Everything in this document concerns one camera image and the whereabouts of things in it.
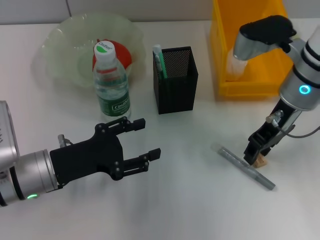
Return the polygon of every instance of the marker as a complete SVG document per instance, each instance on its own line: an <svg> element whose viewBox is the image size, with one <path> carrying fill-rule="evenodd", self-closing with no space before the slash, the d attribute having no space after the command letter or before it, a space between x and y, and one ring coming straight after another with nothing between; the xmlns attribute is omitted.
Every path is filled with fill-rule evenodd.
<svg viewBox="0 0 320 240"><path fill-rule="evenodd" d="M155 60L156 68L158 69L158 72L159 72L159 77L160 77L160 79L163 79L164 78L164 73L162 71L160 57L158 55L155 55L154 56L154 60Z"/></svg>
<svg viewBox="0 0 320 240"><path fill-rule="evenodd" d="M152 47L154 55L155 55L155 59L157 59L157 56L159 57L160 60L160 64L161 64L161 68L162 68L162 73L163 73L163 77L165 79L168 78L167 75L167 70L166 70L166 65L165 65L165 60L164 60L164 56L162 54L162 49L161 46L159 44L156 44Z"/></svg>
<svg viewBox="0 0 320 240"><path fill-rule="evenodd" d="M256 180L261 185L265 186L267 189L273 190L275 188L276 185L273 182L271 182L269 179L267 179L265 176L263 176L261 173L255 170L252 166L246 164L244 161L242 161L239 157L234 155L231 151L229 151L225 147L221 146L221 148L218 149L217 153L220 156L227 159L230 163L235 165L237 168L239 168L249 177Z"/></svg>

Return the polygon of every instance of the bottle cap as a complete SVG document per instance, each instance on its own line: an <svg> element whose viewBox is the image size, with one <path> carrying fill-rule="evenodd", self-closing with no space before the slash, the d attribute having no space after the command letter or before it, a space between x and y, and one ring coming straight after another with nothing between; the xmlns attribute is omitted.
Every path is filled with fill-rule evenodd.
<svg viewBox="0 0 320 240"><path fill-rule="evenodd" d="M110 41L100 41L94 46L94 55L98 62L112 62L116 58L116 49Z"/></svg>

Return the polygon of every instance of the plastic bottle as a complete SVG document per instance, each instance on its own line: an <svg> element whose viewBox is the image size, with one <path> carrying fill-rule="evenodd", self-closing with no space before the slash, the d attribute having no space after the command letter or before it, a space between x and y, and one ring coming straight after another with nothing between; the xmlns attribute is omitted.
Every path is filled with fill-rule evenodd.
<svg viewBox="0 0 320 240"><path fill-rule="evenodd" d="M96 64L93 69L94 87L100 109L107 121L130 117L129 84L124 66L116 57L115 46L100 41L94 46Z"/></svg>

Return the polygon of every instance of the green indicator light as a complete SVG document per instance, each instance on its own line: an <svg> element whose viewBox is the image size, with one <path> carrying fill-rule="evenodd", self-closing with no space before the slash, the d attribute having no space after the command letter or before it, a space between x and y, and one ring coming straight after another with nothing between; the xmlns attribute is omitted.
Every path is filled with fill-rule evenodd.
<svg viewBox="0 0 320 240"><path fill-rule="evenodd" d="M36 197L38 197L38 194L31 194L27 197L27 199L34 199Z"/></svg>

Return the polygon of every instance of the green bottle label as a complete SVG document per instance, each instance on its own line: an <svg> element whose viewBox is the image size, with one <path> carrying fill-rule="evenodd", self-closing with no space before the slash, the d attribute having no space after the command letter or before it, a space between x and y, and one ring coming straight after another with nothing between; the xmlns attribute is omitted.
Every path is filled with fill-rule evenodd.
<svg viewBox="0 0 320 240"><path fill-rule="evenodd" d="M130 108L129 92L119 99L106 100L98 96L101 111L108 116L117 117L125 114Z"/></svg>

